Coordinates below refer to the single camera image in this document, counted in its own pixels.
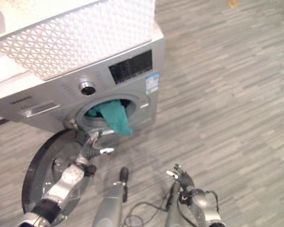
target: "open washer door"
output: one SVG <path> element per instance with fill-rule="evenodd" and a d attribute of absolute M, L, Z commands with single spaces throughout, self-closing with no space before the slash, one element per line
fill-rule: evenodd
<path fill-rule="evenodd" d="M 41 197 L 56 183 L 64 169 L 74 161 L 89 138 L 84 131 L 64 130 L 53 135 L 36 153 L 30 163 L 22 188 L 22 208 L 29 212 Z M 71 201 L 52 223 L 59 224 L 74 210 L 87 188 L 89 177 L 71 195 Z"/>

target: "gray laminate floor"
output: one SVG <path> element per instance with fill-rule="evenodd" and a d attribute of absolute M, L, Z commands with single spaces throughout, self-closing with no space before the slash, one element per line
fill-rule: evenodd
<path fill-rule="evenodd" d="M 63 227 L 89 227 L 103 189 L 129 166 L 129 201 L 159 204 L 175 162 L 197 186 L 220 196 L 230 227 L 284 227 L 284 0 L 158 0 L 166 36 L 157 121 L 118 153 L 96 160 L 98 174 Z M 0 126 L 0 227 L 21 217 L 21 186 L 52 134 Z M 152 209 L 140 209 L 146 220 Z M 163 227 L 159 212 L 147 226 Z"/>

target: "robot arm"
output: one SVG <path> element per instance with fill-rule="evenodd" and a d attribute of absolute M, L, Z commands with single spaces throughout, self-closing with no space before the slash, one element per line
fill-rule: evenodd
<path fill-rule="evenodd" d="M 41 198 L 34 208 L 27 212 L 17 227 L 51 227 L 53 221 L 71 200 L 71 195 L 85 176 L 92 176 L 96 167 L 89 166 L 89 160 L 95 156 L 110 153 L 113 148 L 95 147 L 99 132 L 90 135 L 76 161 L 67 167 L 61 178 Z"/>
<path fill-rule="evenodd" d="M 72 192 L 83 180 L 88 171 L 87 168 L 79 162 L 66 168 L 60 180 L 53 185 L 30 212 L 24 215 L 17 226 L 50 227 L 61 210 L 67 205 Z"/>
<path fill-rule="evenodd" d="M 192 178 L 179 165 L 176 164 L 174 169 L 174 172 L 166 173 L 180 183 L 183 192 L 180 193 L 179 201 L 189 206 L 199 227 L 226 227 L 221 221 L 219 211 L 211 207 L 206 197 L 209 192 L 196 189 Z"/>

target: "green cloth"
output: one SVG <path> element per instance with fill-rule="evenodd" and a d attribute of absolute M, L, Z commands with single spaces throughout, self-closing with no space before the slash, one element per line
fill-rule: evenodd
<path fill-rule="evenodd" d="M 101 103 L 85 114 L 87 117 L 96 117 L 100 113 L 108 126 L 115 131 L 115 133 L 122 135 L 132 135 L 133 130 L 128 125 L 125 108 L 122 106 L 120 100 L 108 101 Z"/>

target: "digital display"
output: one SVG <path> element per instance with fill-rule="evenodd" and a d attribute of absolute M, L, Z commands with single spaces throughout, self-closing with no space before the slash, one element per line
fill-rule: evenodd
<path fill-rule="evenodd" d="M 152 70 L 151 50 L 108 67 L 116 84 Z"/>

